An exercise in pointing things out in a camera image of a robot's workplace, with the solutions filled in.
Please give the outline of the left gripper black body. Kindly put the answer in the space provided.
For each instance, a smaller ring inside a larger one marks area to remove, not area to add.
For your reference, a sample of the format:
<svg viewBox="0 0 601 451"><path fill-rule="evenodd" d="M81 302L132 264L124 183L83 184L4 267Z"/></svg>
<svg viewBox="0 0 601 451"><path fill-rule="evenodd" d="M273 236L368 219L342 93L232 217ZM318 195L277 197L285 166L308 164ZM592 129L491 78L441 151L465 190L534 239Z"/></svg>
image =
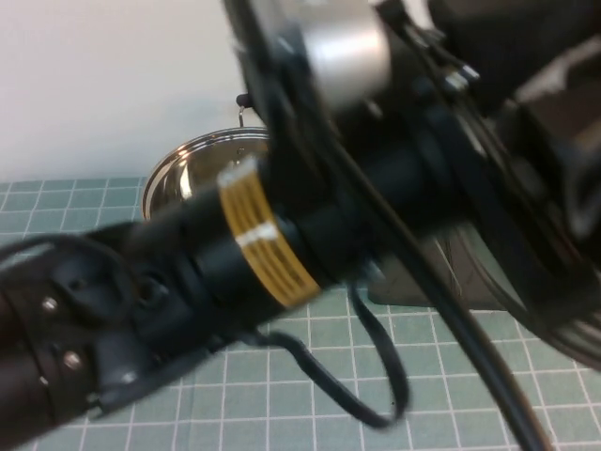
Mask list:
<svg viewBox="0 0 601 451"><path fill-rule="evenodd" d="M431 1L449 51L474 69L473 96L515 161L563 211L574 235L600 232L600 54L557 90L518 90L562 54L600 38L597 1Z"/></svg>

